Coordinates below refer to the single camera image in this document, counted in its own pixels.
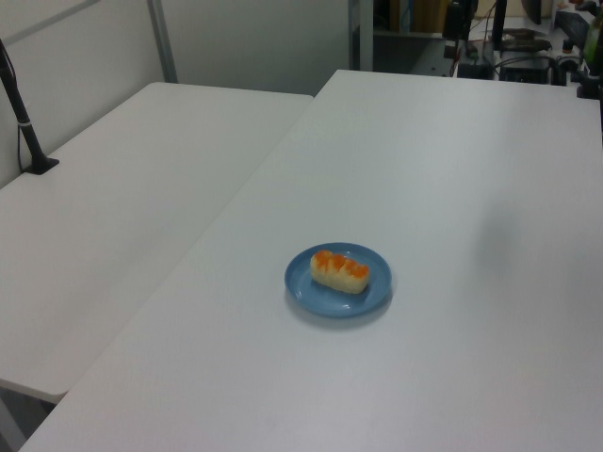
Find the white tabletop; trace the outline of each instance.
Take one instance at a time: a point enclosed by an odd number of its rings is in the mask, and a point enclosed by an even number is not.
[[[338,72],[23,451],[597,450],[601,154],[569,89]],[[285,295],[330,241],[389,305]]]
[[[69,391],[310,101],[153,84],[0,190],[0,385]]]

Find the black cable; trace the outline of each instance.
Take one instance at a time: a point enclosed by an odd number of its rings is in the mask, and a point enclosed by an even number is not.
[[[2,53],[8,61],[10,72],[12,73],[12,79],[14,80],[15,85],[17,85],[17,73],[15,72],[15,67],[12,65],[12,61],[10,60],[7,49],[3,49]],[[21,125],[19,125],[19,123],[17,123],[17,162],[19,163],[19,171],[21,174],[23,174],[23,165],[21,164]]]
[[[17,161],[19,162],[19,170],[24,173],[21,165],[21,125],[17,124]]]
[[[10,56],[8,56],[7,49],[3,49],[4,56],[7,58],[8,65],[10,66],[10,72],[12,73],[12,79],[15,81],[15,85],[17,84],[17,73],[15,72],[15,68],[12,65],[12,61],[10,60]]]

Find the cable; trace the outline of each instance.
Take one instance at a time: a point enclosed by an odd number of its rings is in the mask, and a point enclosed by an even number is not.
[[[21,126],[19,124],[17,124],[17,161],[19,162],[19,170],[23,174],[23,165],[21,164]]]
[[[12,61],[10,60],[10,56],[8,56],[7,49],[3,49],[4,56],[7,58],[8,65],[10,66],[10,72],[12,73],[12,79],[15,81],[15,85],[17,84],[17,73],[15,72],[15,68],[12,65]]]
[[[402,15],[399,18],[399,24],[400,24],[400,27],[402,28],[402,30],[404,30],[404,28],[406,28],[406,25],[404,24],[406,19],[408,19],[408,30],[407,31],[411,31],[411,26],[413,24],[413,0],[408,0],[406,9],[404,10],[404,12],[402,13]]]
[[[488,11],[488,18],[486,19],[486,29],[483,30],[483,41],[487,42],[488,41],[488,23],[490,22],[490,16],[492,15],[492,11],[494,10],[494,7],[491,7],[490,10]]]
[[[12,65],[12,61],[10,60],[10,56],[8,55],[7,49],[3,49],[4,56],[7,58],[8,65],[10,66],[10,72],[12,73],[12,79],[17,85],[17,73],[15,72],[15,67]],[[17,122],[17,162],[19,163],[19,171],[21,174],[24,173],[23,165],[21,164],[21,125]]]
[[[516,58],[505,59],[504,61],[500,61],[495,68],[501,68],[502,66],[506,66],[508,64],[518,63],[520,61],[529,61],[533,59],[548,59],[549,61],[553,58],[550,56],[518,56]]]
[[[492,5],[492,6],[490,7],[490,9],[488,9],[488,11],[487,11],[487,13],[486,13],[486,14],[490,14],[490,13],[492,12],[492,10],[493,10],[493,9],[496,7],[496,5],[497,5],[497,2],[494,2],[494,5]],[[472,30],[473,30],[473,29],[474,29],[476,26],[478,26],[479,24],[481,24],[481,23],[483,22],[483,20],[486,18],[486,14],[484,14],[484,15],[483,15],[483,17],[480,19],[480,21],[479,21],[479,22],[477,22],[475,25],[473,25],[471,28],[469,28],[469,33],[470,33],[470,32],[471,32],[471,31],[472,31]]]
[[[448,71],[448,75],[450,77],[454,76],[454,69],[456,68],[456,63],[459,62],[459,58],[461,57],[461,51],[459,50],[459,44],[454,48],[454,59],[452,60],[452,64],[450,65],[450,70]]]

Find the white desk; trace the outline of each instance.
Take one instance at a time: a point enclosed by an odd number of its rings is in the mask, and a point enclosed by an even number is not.
[[[601,154],[570,90],[338,72],[23,451],[597,450]],[[335,240],[386,309],[287,300]]]
[[[0,190],[0,385],[60,400],[310,101],[154,84]]]

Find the blue plate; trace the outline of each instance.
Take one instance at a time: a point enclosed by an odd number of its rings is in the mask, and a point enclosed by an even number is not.
[[[370,280],[358,295],[346,294],[315,282],[310,275],[310,260],[319,250],[343,254],[368,266]],[[301,252],[285,271],[285,285],[291,296],[308,311],[326,317],[352,317],[366,314],[387,302],[392,272],[375,251],[352,243],[325,243]]]

